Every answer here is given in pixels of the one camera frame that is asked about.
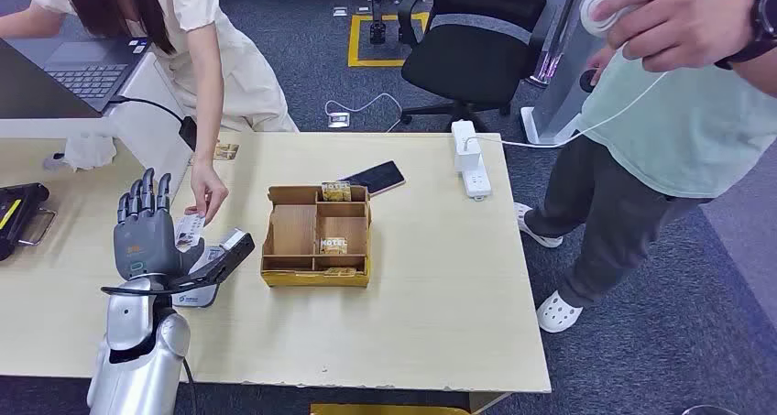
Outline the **person's left hand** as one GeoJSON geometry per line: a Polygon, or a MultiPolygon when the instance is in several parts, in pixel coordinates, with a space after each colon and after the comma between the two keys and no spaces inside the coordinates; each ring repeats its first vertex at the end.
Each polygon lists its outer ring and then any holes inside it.
{"type": "Polygon", "coordinates": [[[630,8],[607,33],[607,43],[645,71],[701,68],[744,49],[753,37],[755,0],[603,0],[601,21],[630,8]]]}
{"type": "Polygon", "coordinates": [[[218,213],[229,194],[209,159],[194,160],[192,164],[191,188],[195,204],[185,209],[186,214],[197,213],[203,224],[209,224],[218,213]]]}

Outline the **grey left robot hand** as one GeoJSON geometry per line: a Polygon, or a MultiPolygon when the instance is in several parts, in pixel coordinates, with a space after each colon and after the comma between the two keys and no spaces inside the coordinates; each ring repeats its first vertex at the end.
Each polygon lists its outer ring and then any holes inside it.
{"type": "Polygon", "coordinates": [[[125,280],[141,276],[181,278],[201,258],[204,241],[181,252],[176,247],[170,217],[170,175],[154,184],[155,170],[148,168],[118,200],[113,243],[115,266],[125,280]]]}

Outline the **person's right hand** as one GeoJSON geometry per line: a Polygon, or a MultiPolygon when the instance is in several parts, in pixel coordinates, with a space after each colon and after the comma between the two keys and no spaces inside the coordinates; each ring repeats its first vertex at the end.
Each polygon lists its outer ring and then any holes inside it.
{"type": "Polygon", "coordinates": [[[605,45],[588,60],[585,68],[587,71],[591,71],[588,81],[591,87],[595,87],[598,84],[605,68],[612,61],[616,53],[616,49],[611,48],[609,45],[605,45]]]}

